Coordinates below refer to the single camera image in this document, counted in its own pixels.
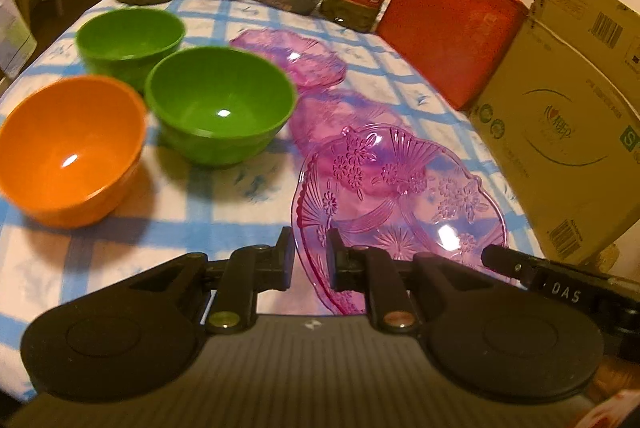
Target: red bag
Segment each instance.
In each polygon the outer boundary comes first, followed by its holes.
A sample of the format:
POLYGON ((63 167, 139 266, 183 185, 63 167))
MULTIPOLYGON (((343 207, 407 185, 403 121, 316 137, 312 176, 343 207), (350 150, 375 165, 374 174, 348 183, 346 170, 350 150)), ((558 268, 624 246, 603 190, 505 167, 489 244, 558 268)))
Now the red bag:
POLYGON ((391 0, 377 33, 459 110, 482 91, 527 13, 520 0, 391 0))

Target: cardboard box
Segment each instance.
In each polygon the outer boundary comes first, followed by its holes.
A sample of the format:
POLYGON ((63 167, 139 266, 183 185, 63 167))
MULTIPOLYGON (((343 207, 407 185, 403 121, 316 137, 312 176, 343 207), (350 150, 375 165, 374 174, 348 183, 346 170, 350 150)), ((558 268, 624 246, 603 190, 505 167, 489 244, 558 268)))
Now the cardboard box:
POLYGON ((638 115, 610 79, 535 20, 470 119, 547 258, 584 262, 640 218, 638 115))
POLYGON ((535 0, 531 15, 578 49, 640 110, 640 15, 618 0, 535 0))

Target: black plastic mount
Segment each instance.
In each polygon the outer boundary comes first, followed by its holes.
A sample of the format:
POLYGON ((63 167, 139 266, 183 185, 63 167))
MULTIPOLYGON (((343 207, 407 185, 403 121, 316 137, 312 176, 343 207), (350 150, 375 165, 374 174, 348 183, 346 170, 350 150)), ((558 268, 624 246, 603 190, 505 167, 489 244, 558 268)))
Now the black plastic mount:
POLYGON ((482 264, 530 292, 588 315, 609 336, 609 354, 640 363, 640 284, 573 265, 488 246, 482 264))
MULTIPOLYGON (((474 394, 553 402, 579 392, 600 363, 597 326, 564 304, 439 256, 407 262, 347 247, 334 229, 326 249, 332 287, 364 293, 373 328, 417 339, 441 373, 474 394)), ((186 254, 43 314, 21 346, 34 387, 108 402, 167 384, 209 336, 256 323, 258 293, 288 289, 294 252, 283 228, 273 247, 241 248, 215 262, 186 254)))
POLYGON ((345 247, 337 230, 328 232, 327 258, 332 287, 364 292, 375 328, 416 336, 445 376, 475 394, 561 400, 585 387, 602 358, 588 316, 457 262, 391 260, 377 248, 345 247))
POLYGON ((283 228, 274 247, 241 248, 214 262, 185 254, 56 307, 22 338, 31 382, 38 392, 86 402, 158 388, 190 366, 207 333, 253 325, 257 294, 289 288, 294 253, 291 228, 283 228))

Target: tablecloth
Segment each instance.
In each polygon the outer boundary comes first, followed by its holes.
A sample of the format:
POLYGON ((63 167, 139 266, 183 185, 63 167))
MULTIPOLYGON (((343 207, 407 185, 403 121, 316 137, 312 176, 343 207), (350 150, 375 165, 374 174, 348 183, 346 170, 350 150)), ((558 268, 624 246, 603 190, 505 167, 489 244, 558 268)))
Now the tablecloth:
MULTIPOLYGON (((38 88, 84 73, 74 44, 76 31, 120 6, 115 0, 102 0, 62 34, 2 97, 0 122, 38 88)), ((251 0, 174 0, 158 7, 184 21, 184 48, 226 44, 245 29, 265 26, 323 40, 349 65, 342 88, 388 104, 415 133, 453 150, 482 178, 500 206, 510 246, 541 255, 522 208, 466 117, 453 111, 378 36, 251 0)), ((45 228, 0 199, 0 388, 10 395, 20 400, 34 395, 20 360, 20 337, 44 311, 185 252, 203 251, 216 260, 228 258, 241 246, 273 244, 280 228, 290 224, 300 156, 287 127, 264 153, 222 170, 191 166, 158 140, 158 123, 149 116, 134 190, 94 226, 74 231, 45 228)), ((299 262, 292 290, 263 293, 258 310, 328 314, 299 262)))

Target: embossed flower pattern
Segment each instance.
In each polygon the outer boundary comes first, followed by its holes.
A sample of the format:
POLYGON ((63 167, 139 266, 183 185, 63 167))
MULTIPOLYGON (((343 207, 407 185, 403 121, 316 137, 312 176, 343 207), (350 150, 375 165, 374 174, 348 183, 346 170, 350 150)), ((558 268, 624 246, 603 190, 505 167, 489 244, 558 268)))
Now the embossed flower pattern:
POLYGON ((375 161, 376 155, 370 148, 376 142, 376 135, 371 134, 362 139, 356 135, 347 135, 347 161, 352 166, 359 166, 364 161, 375 161))
POLYGON ((445 198, 452 198, 458 191, 458 182, 451 177, 446 177, 438 185, 440 194, 445 198))
POLYGON ((468 256, 471 255, 476 249, 478 243, 475 238, 468 233, 461 233, 458 237, 460 239, 460 254, 462 255, 463 260, 466 260, 468 256))
POLYGON ((322 207, 326 211, 326 214, 331 217, 338 211, 338 199, 333 192, 325 192, 322 196, 322 207))
POLYGON ((339 155, 334 160, 334 177, 339 181, 347 177, 349 172, 349 163, 347 158, 343 155, 339 155))
POLYGON ((382 167, 380 176, 386 184, 390 186, 396 185, 396 191, 401 195, 407 193, 421 194, 427 189, 429 181, 435 179, 434 177, 427 177, 424 168, 407 175, 406 170, 397 164, 385 164, 382 167))
POLYGON ((347 173, 347 182, 351 188, 360 188, 362 186, 362 180, 364 179, 364 173, 359 166, 352 166, 347 173))
POLYGON ((400 226, 380 228, 376 241, 380 248, 385 249, 395 259, 411 260, 421 249, 414 234, 400 226))
POLYGON ((327 226, 323 226, 322 224, 316 228, 316 234, 318 235, 318 241, 320 245, 324 248, 326 246, 326 232, 329 230, 327 226))
POLYGON ((456 204, 456 201, 452 199, 442 199, 438 203, 438 212, 433 217, 433 220, 436 222, 443 219, 447 220, 450 218, 455 218, 457 214, 458 206, 456 204))
POLYGON ((389 185, 396 184, 398 180, 398 165, 385 164, 382 167, 382 180, 389 185))
POLYGON ((478 185, 471 181, 456 193, 456 203, 460 208, 460 212, 466 215, 469 222, 473 222, 476 218, 476 212, 485 212, 488 205, 481 201, 478 185))

